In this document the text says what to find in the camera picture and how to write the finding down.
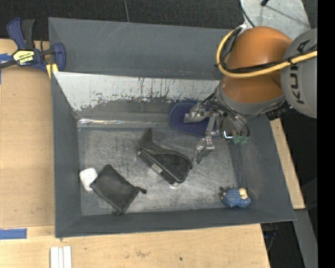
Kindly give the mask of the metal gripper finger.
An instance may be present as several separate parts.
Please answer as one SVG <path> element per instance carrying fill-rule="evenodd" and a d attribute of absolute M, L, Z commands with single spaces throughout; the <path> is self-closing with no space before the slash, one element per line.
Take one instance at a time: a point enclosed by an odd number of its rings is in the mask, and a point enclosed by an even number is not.
<path fill-rule="evenodd" d="M 204 157 L 207 157 L 212 151 L 215 150 L 213 140 L 210 137 L 205 137 L 199 140 L 196 145 L 194 153 L 194 162 L 200 164 Z"/>
<path fill-rule="evenodd" d="M 204 106 L 201 103 L 196 103 L 191 107 L 188 113 L 184 116 L 184 123 L 200 122 L 205 119 Z"/>

